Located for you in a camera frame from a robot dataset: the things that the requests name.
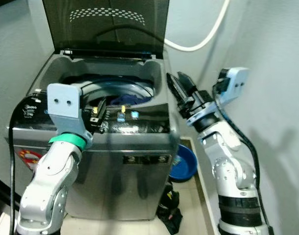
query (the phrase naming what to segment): top-load washing machine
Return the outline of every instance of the top-load washing machine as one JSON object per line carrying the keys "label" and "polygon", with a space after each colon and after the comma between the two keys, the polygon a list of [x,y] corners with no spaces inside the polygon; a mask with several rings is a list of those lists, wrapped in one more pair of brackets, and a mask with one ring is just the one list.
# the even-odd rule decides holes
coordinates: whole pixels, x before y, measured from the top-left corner
{"label": "top-load washing machine", "polygon": [[33,170],[56,134],[47,113],[48,84],[80,87],[84,111],[105,98],[102,131],[83,152],[66,211],[87,219],[154,218],[179,141],[163,50],[169,1],[43,4],[55,52],[31,85],[28,93],[35,96],[15,114],[16,154]]}

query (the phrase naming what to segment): tinted glass lid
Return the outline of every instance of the tinted glass lid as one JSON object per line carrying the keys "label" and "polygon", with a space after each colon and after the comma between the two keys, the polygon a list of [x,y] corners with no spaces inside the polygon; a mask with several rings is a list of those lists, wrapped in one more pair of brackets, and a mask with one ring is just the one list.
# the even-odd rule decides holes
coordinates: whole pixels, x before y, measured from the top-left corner
{"label": "tinted glass lid", "polygon": [[163,51],[169,0],[43,0],[57,51]]}

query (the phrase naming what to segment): white robotic arm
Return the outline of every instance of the white robotic arm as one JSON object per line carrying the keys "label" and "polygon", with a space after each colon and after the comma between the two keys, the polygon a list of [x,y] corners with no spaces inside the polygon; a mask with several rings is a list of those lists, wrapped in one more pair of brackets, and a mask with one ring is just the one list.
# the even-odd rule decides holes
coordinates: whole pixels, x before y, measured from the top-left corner
{"label": "white robotic arm", "polygon": [[[223,69],[215,86],[218,100],[226,104],[237,98],[245,84],[248,69]],[[198,91],[190,77],[167,74],[168,86],[177,99],[178,110],[187,125],[194,126],[211,162],[219,197],[222,235],[273,235],[262,222],[255,168],[241,148],[234,129],[216,114],[218,104],[207,91]]]}
{"label": "white robotic arm", "polygon": [[[77,87],[59,83],[48,86],[48,112],[58,136],[50,140],[50,149],[37,164],[22,196],[17,225],[20,235],[50,235],[62,226],[67,193],[78,175],[81,152],[93,138],[82,120],[80,97]],[[101,124],[104,111],[102,100],[90,120],[95,126]]]}

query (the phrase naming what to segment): black cable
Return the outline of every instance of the black cable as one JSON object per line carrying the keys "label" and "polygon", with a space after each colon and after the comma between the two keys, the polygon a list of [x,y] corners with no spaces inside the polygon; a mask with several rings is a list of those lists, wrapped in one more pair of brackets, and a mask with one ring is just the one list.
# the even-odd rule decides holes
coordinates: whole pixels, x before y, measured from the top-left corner
{"label": "black cable", "polygon": [[150,36],[152,36],[153,38],[155,38],[156,40],[158,40],[159,42],[161,42],[161,43],[164,43],[164,39],[163,38],[161,38],[161,37],[159,37],[159,36],[157,36],[156,34],[154,34],[153,32],[151,32],[151,31],[149,31],[149,30],[147,30],[147,29],[144,29],[144,28],[141,28],[141,27],[138,27],[138,26],[135,26],[135,25],[132,25],[132,24],[118,24],[118,25],[114,25],[114,26],[112,26],[112,27],[109,27],[109,28],[107,28],[107,29],[105,29],[105,30],[103,30],[103,31],[101,31],[101,32],[99,32],[99,33],[97,33],[97,34],[95,34],[94,35],[94,40],[98,37],[98,36],[100,36],[100,35],[103,35],[103,34],[105,34],[105,33],[108,33],[108,32],[110,32],[110,31],[113,31],[113,30],[116,30],[116,29],[135,29],[135,30],[138,30],[138,31],[141,31],[141,32],[143,32],[143,33],[146,33],[146,34],[148,34],[148,35],[150,35]]}
{"label": "black cable", "polygon": [[[108,0],[108,3],[109,3],[109,7],[113,8],[113,6],[111,4],[111,0]],[[115,18],[113,16],[111,17],[111,20],[112,20],[112,24],[114,25],[115,24]],[[119,42],[119,37],[118,37],[118,33],[117,33],[116,30],[115,30],[115,36],[116,36],[116,41]]]}
{"label": "black cable", "polygon": [[220,101],[217,98],[217,84],[213,86],[212,89],[212,95],[213,99],[215,101],[216,107],[221,114],[221,116],[226,120],[226,122],[231,126],[231,128],[242,138],[241,142],[244,143],[250,150],[252,157],[253,157],[253,162],[254,162],[254,168],[255,168],[255,174],[256,174],[256,181],[255,181],[255,187],[257,189],[257,195],[258,195],[258,200],[261,206],[262,214],[265,220],[265,223],[269,229],[270,234],[273,233],[272,227],[269,225],[269,221],[265,212],[265,208],[263,205],[263,200],[262,200],[262,195],[260,191],[260,168],[259,168],[259,160],[258,160],[258,155],[255,146],[253,143],[247,138],[247,136],[236,126],[236,124],[233,123],[233,121],[229,118],[228,114],[225,112],[224,108],[222,107]]}
{"label": "black cable", "polygon": [[17,109],[22,105],[25,99],[21,100],[20,103],[15,107],[9,122],[8,130],[8,145],[10,152],[10,235],[14,234],[14,225],[15,225],[15,156],[14,156],[14,147],[13,147],[13,126],[14,126],[14,114]]}

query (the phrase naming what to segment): blue bucket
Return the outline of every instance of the blue bucket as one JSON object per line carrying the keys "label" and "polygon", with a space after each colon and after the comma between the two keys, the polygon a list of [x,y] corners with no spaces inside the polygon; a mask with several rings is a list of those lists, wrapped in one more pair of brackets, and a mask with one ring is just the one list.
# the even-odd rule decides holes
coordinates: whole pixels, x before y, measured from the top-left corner
{"label": "blue bucket", "polygon": [[179,149],[169,174],[170,179],[174,182],[185,182],[196,173],[197,166],[198,161],[192,150],[179,144]]}

